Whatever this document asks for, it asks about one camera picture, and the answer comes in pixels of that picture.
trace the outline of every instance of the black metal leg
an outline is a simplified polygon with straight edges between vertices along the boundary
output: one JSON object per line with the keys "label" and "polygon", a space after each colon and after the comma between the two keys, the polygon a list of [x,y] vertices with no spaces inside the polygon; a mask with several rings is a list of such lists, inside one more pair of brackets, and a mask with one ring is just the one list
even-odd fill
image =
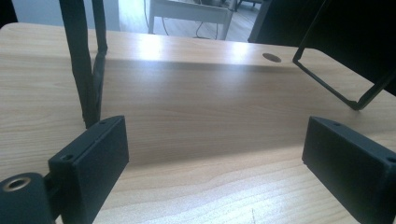
{"label": "black metal leg", "polygon": [[18,22],[12,0],[0,1],[0,29],[9,23]]}
{"label": "black metal leg", "polygon": [[106,19],[103,0],[92,0],[98,53],[92,72],[88,49],[88,27],[83,0],[60,0],[73,76],[78,88],[86,128],[100,120],[102,85],[105,70]]}
{"label": "black metal leg", "polygon": [[363,96],[359,99],[358,102],[356,101],[351,101],[348,100],[343,94],[340,92],[336,91],[334,88],[332,88],[330,85],[328,85],[326,82],[324,82],[322,79],[320,79],[318,76],[316,76],[314,73],[309,71],[305,66],[303,66],[299,60],[302,58],[304,49],[306,46],[306,42],[308,37],[310,36],[313,28],[315,25],[318,23],[318,20],[322,16],[322,13],[326,10],[327,6],[330,4],[332,0],[326,0],[323,2],[323,5],[321,6],[317,16],[315,17],[314,21],[310,25],[308,31],[306,32],[304,39],[302,43],[300,44],[300,47],[298,48],[297,52],[295,53],[293,57],[293,62],[299,66],[303,71],[305,71],[309,76],[311,76],[315,81],[317,81],[320,85],[322,85],[324,88],[326,88],[328,91],[330,91],[332,94],[334,94],[336,97],[338,97],[341,101],[349,105],[352,109],[354,110],[361,110],[364,107],[366,107],[370,102],[373,101],[373,99],[382,91],[384,90],[388,84],[396,78],[396,69],[392,71],[388,71],[387,74],[384,74],[375,84],[372,88],[370,88],[366,93],[363,94]]}
{"label": "black metal leg", "polygon": [[241,6],[243,0],[239,0],[239,3],[235,6],[235,12],[238,10],[238,8]]}

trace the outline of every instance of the wall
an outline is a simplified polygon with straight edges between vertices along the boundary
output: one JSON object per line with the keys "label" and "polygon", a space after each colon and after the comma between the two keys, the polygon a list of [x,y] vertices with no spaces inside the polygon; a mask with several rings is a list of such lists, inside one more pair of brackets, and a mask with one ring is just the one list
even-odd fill
{"label": "wall", "polygon": [[[12,0],[19,22],[63,26],[58,0]],[[94,29],[92,0],[84,0],[88,28]],[[119,1],[104,0],[107,30],[120,30]]]}

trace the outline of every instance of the wooden tabletop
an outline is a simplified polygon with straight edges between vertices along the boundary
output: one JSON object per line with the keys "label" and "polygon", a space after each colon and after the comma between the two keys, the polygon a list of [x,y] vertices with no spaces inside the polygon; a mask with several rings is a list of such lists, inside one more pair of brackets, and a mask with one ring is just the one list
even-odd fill
{"label": "wooden tabletop", "polygon": [[[107,42],[102,119],[125,116],[131,161],[96,223],[354,223],[302,163],[309,116],[396,151],[396,98],[382,91],[353,111],[291,62],[294,48],[115,32]],[[0,30],[0,179],[45,175],[85,131],[69,57],[61,27]],[[349,98],[371,86],[318,51],[303,63]]]}

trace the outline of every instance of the grommet hole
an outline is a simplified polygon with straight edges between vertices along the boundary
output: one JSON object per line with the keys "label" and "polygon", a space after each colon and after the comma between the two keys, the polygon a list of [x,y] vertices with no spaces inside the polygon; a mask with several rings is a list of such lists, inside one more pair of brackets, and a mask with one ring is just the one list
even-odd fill
{"label": "grommet hole", "polygon": [[262,57],[264,57],[266,60],[271,61],[273,63],[281,63],[282,62],[282,60],[274,54],[264,53],[262,55]]}
{"label": "grommet hole", "polygon": [[70,161],[73,158],[73,155],[65,155],[61,157],[63,161]]}
{"label": "grommet hole", "polygon": [[3,186],[3,190],[5,192],[11,192],[18,189],[23,189],[30,183],[31,179],[29,177],[19,177],[13,180],[10,180]]}
{"label": "grommet hole", "polygon": [[390,162],[396,163],[396,158],[388,157],[387,160],[390,161]]}

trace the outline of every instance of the white chair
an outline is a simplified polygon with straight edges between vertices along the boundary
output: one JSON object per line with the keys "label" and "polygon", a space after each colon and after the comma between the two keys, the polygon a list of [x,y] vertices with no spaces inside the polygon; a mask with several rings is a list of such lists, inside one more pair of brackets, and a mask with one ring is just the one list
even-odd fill
{"label": "white chair", "polygon": [[186,21],[202,21],[222,24],[219,39],[225,40],[230,28],[236,0],[228,8],[211,7],[169,0],[151,0],[148,19],[148,33],[154,34],[154,18],[164,17]]}

